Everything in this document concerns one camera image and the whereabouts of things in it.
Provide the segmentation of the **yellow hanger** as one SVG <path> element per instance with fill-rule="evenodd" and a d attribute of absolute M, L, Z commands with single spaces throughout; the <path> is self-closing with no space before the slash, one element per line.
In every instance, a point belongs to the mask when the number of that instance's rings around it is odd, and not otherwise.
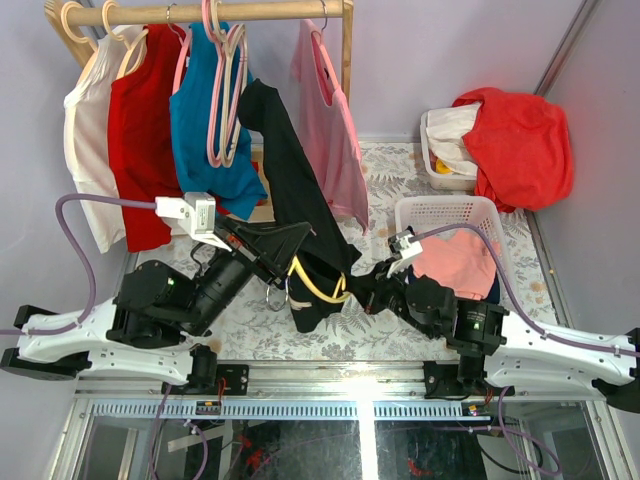
<path fill-rule="evenodd" d="M 351 293 L 347 291 L 347 279 L 344 273 L 341 273 L 339 275 L 339 278 L 334 285 L 333 293 L 331 295 L 328 295 L 316 286 L 311 277 L 307 274 L 299 258 L 297 256 L 294 256 L 288 267 L 287 273 L 279 283 L 277 283 L 275 280 L 271 280 L 266 283 L 265 302 L 269 310 L 279 312 L 283 310 L 285 304 L 291 300 L 290 280 L 294 275 L 296 275 L 301 280 L 303 285 L 313 296 L 325 303 L 331 305 L 339 305 L 346 302 L 347 299 L 351 296 Z M 279 288 L 284 291 L 285 299 L 281 303 L 274 304 L 271 302 L 270 294 L 272 288 Z"/>

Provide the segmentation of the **black t shirt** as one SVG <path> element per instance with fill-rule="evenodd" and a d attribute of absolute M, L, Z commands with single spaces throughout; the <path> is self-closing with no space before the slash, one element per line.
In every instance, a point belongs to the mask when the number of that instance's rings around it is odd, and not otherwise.
<path fill-rule="evenodd" d="M 269 182 L 277 225 L 308 222 L 311 232 L 296 256 L 312 281 L 331 295 L 341 273 L 348 280 L 361 257 L 330 211 L 312 167 L 295 133 L 278 90 L 261 80 L 249 83 L 238 105 L 241 125 L 263 137 L 263 168 Z M 294 275 L 290 309 L 296 329 L 310 333 L 327 317 L 342 310 L 313 296 Z"/>

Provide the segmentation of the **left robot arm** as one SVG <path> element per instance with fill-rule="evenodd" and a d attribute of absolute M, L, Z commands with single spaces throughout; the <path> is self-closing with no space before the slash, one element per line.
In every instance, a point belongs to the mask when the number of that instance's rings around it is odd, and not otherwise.
<path fill-rule="evenodd" d="M 126 274 L 118 294 L 77 313 L 19 308 L 22 335 L 4 351 L 1 368 L 36 380 L 80 375 L 146 378 L 178 395 L 216 395 L 222 383 L 210 345 L 214 321 L 254 277 L 282 288 L 311 226 L 222 219 L 221 246 L 188 277 L 166 263 L 146 261 Z"/>

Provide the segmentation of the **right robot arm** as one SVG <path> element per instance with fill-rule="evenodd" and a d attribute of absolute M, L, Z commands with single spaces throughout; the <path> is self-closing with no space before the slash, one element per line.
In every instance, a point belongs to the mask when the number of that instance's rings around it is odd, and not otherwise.
<path fill-rule="evenodd" d="M 535 322 L 500 305 L 463 299 L 422 276 L 379 263 L 356 297 L 370 314 L 388 310 L 459 356 L 456 389 L 567 395 L 603 399 L 617 410 L 639 411 L 639 331 L 585 332 Z"/>

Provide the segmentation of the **blue t shirt on hanger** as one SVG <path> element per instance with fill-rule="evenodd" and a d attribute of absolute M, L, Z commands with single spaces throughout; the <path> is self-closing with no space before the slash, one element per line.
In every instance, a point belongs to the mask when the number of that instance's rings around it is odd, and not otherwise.
<path fill-rule="evenodd" d="M 189 64 L 170 97 L 171 142 L 177 179 L 184 193 L 208 193 L 227 213 L 247 220 L 267 192 L 251 162 L 251 137 L 244 128 L 229 167 L 212 167 L 206 146 L 218 54 L 204 26 L 190 25 Z"/>

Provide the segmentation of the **pink t shirt on hanger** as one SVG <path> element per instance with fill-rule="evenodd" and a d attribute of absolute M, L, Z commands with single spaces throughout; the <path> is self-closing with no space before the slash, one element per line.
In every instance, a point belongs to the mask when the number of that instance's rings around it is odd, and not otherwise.
<path fill-rule="evenodd" d="M 331 211 L 369 227 L 362 154 L 346 95 L 320 29 L 299 23 L 291 71 L 299 86 L 298 138 Z"/>

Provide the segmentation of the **beige empty hanger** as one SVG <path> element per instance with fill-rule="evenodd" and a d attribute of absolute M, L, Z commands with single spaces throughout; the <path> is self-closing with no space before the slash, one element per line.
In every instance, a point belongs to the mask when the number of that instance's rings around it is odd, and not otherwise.
<path fill-rule="evenodd" d="M 224 44 L 225 70 L 219 153 L 222 166 L 229 168 L 234 162 L 241 131 L 237 116 L 239 99 L 248 82 L 245 25 L 233 25 L 227 32 L 226 40 L 227 42 Z"/>

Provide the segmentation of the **pink empty hanger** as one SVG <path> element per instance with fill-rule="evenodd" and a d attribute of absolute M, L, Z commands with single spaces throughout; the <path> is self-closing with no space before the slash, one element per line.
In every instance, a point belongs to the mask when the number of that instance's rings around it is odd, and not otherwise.
<path fill-rule="evenodd" d="M 220 1 L 203 1 L 201 3 L 202 19 L 205 34 L 212 43 L 217 54 L 214 71 L 214 83 L 207 133 L 207 156 L 212 167 L 229 166 L 227 147 L 230 116 L 231 70 L 233 52 L 230 34 L 223 30 L 218 19 L 217 7 Z"/>

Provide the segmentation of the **red t shirt on hanger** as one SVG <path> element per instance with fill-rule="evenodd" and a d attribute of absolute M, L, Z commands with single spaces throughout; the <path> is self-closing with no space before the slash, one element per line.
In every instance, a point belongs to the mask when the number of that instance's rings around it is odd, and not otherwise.
<path fill-rule="evenodd" d="M 151 202 L 179 197 L 170 125 L 170 97 L 181 43 L 180 27 L 148 25 L 146 56 L 112 84 L 108 116 L 109 165 L 122 199 Z"/>

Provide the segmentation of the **white t shirt on hanger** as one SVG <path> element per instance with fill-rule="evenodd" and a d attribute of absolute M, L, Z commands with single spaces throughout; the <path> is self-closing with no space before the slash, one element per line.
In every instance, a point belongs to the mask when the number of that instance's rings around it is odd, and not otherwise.
<path fill-rule="evenodd" d="M 64 99 L 64 155 L 78 193 L 119 197 L 108 160 L 107 123 L 112 83 L 126 51 L 120 40 L 111 36 L 100 39 L 97 51 Z M 125 237 L 121 207 L 81 203 L 99 251 L 108 252 Z"/>

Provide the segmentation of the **peach hanger far left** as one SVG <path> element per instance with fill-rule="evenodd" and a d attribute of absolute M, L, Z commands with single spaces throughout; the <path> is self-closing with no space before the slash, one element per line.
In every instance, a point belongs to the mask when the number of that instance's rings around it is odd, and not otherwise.
<path fill-rule="evenodd" d="M 96 42 L 81 31 L 81 27 L 75 25 L 71 21 L 71 14 L 83 9 L 83 6 L 77 1 L 67 1 L 61 7 L 61 24 L 64 33 L 76 45 L 87 47 L 91 53 L 95 53 L 98 49 Z"/>

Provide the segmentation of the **white laundry basket front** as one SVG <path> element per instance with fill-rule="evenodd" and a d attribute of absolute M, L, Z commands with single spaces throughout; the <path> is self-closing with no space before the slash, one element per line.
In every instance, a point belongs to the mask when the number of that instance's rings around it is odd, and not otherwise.
<path fill-rule="evenodd" d="M 435 195 L 407 197 L 395 205 L 397 233 L 411 227 L 418 234 L 458 223 L 474 225 L 491 241 L 514 296 L 520 300 L 506 235 L 493 202 L 470 195 Z"/>

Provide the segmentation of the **white laundry basket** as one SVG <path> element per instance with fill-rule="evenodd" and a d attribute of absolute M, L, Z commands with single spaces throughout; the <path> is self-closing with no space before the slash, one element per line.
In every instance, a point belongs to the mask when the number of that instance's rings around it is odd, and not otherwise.
<path fill-rule="evenodd" d="M 506 235 L 493 202 L 470 195 L 435 195 L 407 197 L 395 205 L 397 233 L 411 227 L 418 234 L 458 223 L 474 225 L 491 241 L 514 296 L 520 300 Z"/>
<path fill-rule="evenodd" d="M 422 158 L 428 175 L 430 186 L 435 190 L 442 191 L 464 191 L 472 192 L 476 185 L 474 176 L 461 175 L 458 173 L 440 174 L 435 169 L 435 157 L 433 156 L 427 136 L 428 111 L 420 117 L 420 140 Z"/>

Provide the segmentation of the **white laundry basket back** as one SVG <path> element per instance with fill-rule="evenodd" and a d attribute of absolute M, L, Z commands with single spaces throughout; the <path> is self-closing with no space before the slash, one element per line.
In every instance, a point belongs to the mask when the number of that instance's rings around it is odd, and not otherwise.
<path fill-rule="evenodd" d="M 440 174 L 435 169 L 435 157 L 433 156 L 427 136 L 428 111 L 420 117 L 420 140 L 422 158 L 428 175 L 430 186 L 435 190 L 442 191 L 464 191 L 472 192 L 476 185 L 474 176 L 461 175 L 458 173 Z"/>

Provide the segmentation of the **yellow item in back basket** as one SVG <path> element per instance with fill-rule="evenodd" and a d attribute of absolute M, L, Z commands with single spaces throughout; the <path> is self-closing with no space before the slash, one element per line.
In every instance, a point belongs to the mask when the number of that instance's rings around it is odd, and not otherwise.
<path fill-rule="evenodd" d="M 453 170 L 450 169 L 441 159 L 436 160 L 435 171 L 441 175 L 449 175 L 453 173 Z"/>

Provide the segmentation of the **white cloth in back basket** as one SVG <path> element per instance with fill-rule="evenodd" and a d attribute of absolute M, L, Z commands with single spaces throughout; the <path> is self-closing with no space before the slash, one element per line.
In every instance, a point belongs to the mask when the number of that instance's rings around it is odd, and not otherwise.
<path fill-rule="evenodd" d="M 427 136 L 430 150 L 441 159 L 453 173 L 476 176 L 477 164 L 468 152 L 463 137 L 473 129 L 479 102 L 468 105 L 433 109 L 428 112 Z"/>

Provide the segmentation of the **red orange cloth on basket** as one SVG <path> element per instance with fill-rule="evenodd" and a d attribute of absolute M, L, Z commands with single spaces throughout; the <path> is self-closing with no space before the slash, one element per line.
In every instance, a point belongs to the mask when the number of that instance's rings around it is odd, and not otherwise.
<path fill-rule="evenodd" d="M 494 87 L 454 100 L 475 104 L 476 119 L 462 137 L 478 167 L 474 194 L 501 213 L 539 211 L 566 199 L 574 185 L 574 158 L 565 111 L 545 98 Z"/>

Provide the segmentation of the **wooden clothes rack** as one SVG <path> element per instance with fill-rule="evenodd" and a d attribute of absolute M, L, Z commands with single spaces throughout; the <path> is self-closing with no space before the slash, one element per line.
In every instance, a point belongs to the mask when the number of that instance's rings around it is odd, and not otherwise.
<path fill-rule="evenodd" d="M 76 61 L 83 67 L 89 63 L 90 50 L 87 47 L 74 44 L 64 33 L 61 24 L 61 7 L 63 1 L 45 1 L 45 15 L 67 45 Z M 173 23 L 187 23 L 203 20 L 201 7 L 182 5 L 177 7 L 147 6 L 147 7 L 115 7 L 109 13 L 109 20 L 116 25 L 169 25 Z M 312 18 L 341 18 L 342 19 L 342 88 L 349 100 L 350 71 L 351 71 L 351 41 L 353 31 L 353 1 L 279 1 L 266 3 L 222 4 L 217 7 L 218 19 L 231 21 L 261 21 L 261 20 L 293 20 Z M 102 23 L 101 9 L 85 8 L 71 14 L 71 21 L 80 27 L 96 26 Z M 62 197 L 56 204 L 56 212 L 62 215 L 62 206 L 71 200 L 93 201 L 129 209 L 154 210 L 155 200 L 151 202 L 128 199 L 111 198 L 93 194 L 70 194 Z"/>

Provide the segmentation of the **aluminium rail frame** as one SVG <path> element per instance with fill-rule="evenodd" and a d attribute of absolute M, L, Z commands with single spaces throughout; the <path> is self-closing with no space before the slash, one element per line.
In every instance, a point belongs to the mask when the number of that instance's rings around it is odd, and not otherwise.
<path fill-rule="evenodd" d="M 582 368 L 548 370 L 501 360 L 495 386 L 470 391 L 453 362 L 228 361 L 218 368 L 223 392 L 164 395 L 142 378 L 83 378 L 74 407 L 83 418 L 350 420 L 363 409 L 379 420 L 465 420 L 464 408 L 494 404 L 502 386 L 511 402 L 573 403 L 600 399 Z"/>

